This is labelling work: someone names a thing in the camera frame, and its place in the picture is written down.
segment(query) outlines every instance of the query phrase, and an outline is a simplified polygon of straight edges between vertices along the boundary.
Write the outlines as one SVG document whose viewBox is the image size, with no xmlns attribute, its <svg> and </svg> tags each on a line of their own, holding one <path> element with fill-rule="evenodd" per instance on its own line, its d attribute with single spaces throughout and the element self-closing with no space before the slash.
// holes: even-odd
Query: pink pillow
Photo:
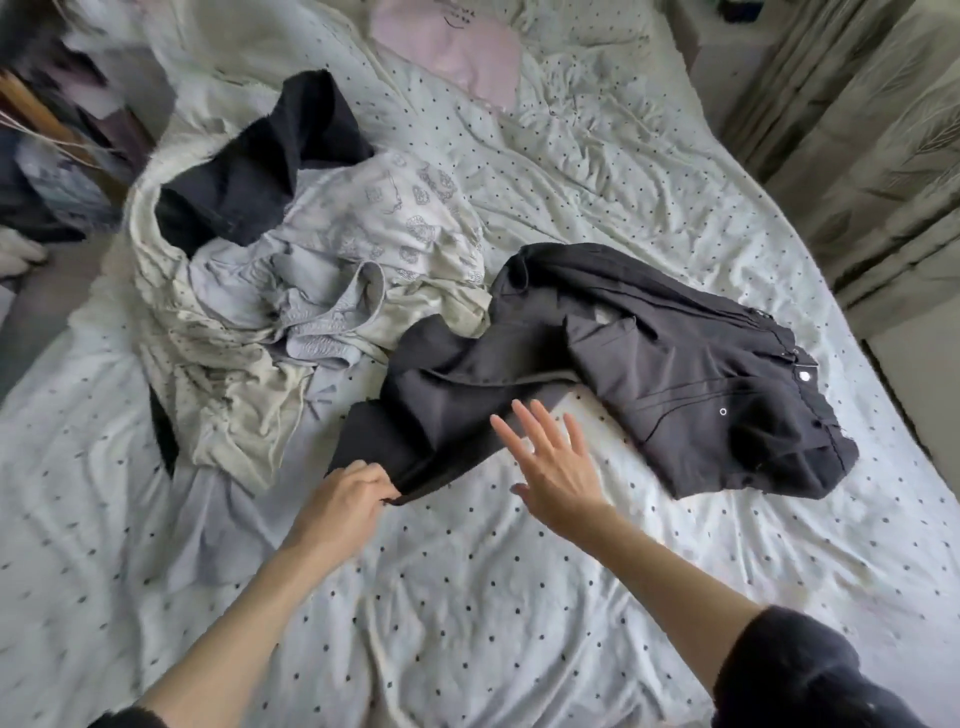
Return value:
<svg viewBox="0 0 960 728">
<path fill-rule="evenodd" d="M 520 79 L 520 39 L 449 0 L 380 0 L 371 36 L 398 56 L 505 111 Z"/>
</svg>

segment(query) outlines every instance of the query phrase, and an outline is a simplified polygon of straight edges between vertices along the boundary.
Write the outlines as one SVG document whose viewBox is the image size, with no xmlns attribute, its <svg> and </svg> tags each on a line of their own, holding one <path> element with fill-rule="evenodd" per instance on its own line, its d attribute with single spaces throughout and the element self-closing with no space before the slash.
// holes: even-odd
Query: hand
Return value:
<svg viewBox="0 0 960 728">
<path fill-rule="evenodd" d="M 514 400 L 514 412 L 534 446 L 523 441 L 496 415 L 491 425 L 526 477 L 511 490 L 523 499 L 534 517 L 551 531 L 576 542 L 577 530 L 587 511 L 610 508 L 600 491 L 600 479 L 590 462 L 583 430 L 571 415 L 564 415 L 569 440 L 538 400 L 527 409 Z"/>
<path fill-rule="evenodd" d="M 396 497 L 400 492 L 379 465 L 356 460 L 335 470 L 300 509 L 280 553 L 296 554 L 315 587 L 363 548 L 384 501 Z"/>
</svg>

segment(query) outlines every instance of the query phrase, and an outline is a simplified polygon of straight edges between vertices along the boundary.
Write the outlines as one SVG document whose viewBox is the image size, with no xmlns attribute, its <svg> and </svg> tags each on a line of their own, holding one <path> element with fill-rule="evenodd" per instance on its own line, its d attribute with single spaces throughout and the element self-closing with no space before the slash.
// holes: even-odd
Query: polka dot bedsheet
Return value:
<svg viewBox="0 0 960 728">
<path fill-rule="evenodd" d="M 178 91 L 169 133 L 239 131 L 328 67 L 371 140 L 453 174 L 492 274 L 521 245 L 602 242 L 772 313 L 820 362 L 861 458 L 820 501 L 747 490 L 674 501 L 586 391 L 610 499 L 741 592 L 841 630 L 932 725 L 960 714 L 960 507 L 911 440 L 802 242 L 709 134 L 652 4 L 492 3 L 524 37 L 495 114 L 363 39 L 367 5 L 175 0 L 143 30 Z M 135 699 L 244 583 L 171 593 L 183 494 L 161 467 L 118 242 L 89 302 L 0 411 L 0 715 L 85 725 Z M 319 478 L 365 360 L 308 410 L 281 478 Z M 503 453 L 388 509 L 369 547 L 299 609 L 250 726 L 707 725 L 710 703 L 611 574 L 534 521 Z"/>
</svg>

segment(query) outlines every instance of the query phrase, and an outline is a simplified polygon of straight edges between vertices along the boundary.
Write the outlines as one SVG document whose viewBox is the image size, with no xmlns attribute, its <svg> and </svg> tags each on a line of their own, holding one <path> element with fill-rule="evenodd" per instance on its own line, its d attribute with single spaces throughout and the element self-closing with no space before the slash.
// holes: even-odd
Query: white garment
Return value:
<svg viewBox="0 0 960 728">
<path fill-rule="evenodd" d="M 13 228 L 0 227 L 0 279 L 22 276 L 31 263 L 47 259 L 47 249 Z"/>
<path fill-rule="evenodd" d="M 446 173 L 398 152 L 301 172 L 276 229 L 248 248 L 213 240 L 187 260 L 159 233 L 159 189 L 227 140 L 172 140 L 132 190 L 125 231 L 152 312 L 141 356 L 182 453 L 257 494 L 300 420 L 307 362 L 323 364 L 309 396 L 322 400 L 360 352 L 384 360 L 420 318 L 479 334 L 490 296 L 475 212 Z M 268 345 L 284 334 L 275 360 Z"/>
</svg>

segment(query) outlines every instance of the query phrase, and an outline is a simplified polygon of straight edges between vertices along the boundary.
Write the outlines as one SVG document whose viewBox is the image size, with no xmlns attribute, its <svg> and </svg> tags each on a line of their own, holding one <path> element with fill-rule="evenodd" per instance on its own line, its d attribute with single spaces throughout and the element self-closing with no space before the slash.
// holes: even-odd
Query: left hand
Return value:
<svg viewBox="0 0 960 728">
<path fill-rule="evenodd" d="M 280 552 L 297 554 L 311 587 L 370 540 L 384 501 L 400 492 L 379 465 L 356 460 L 328 475 L 300 509 Z"/>
</svg>

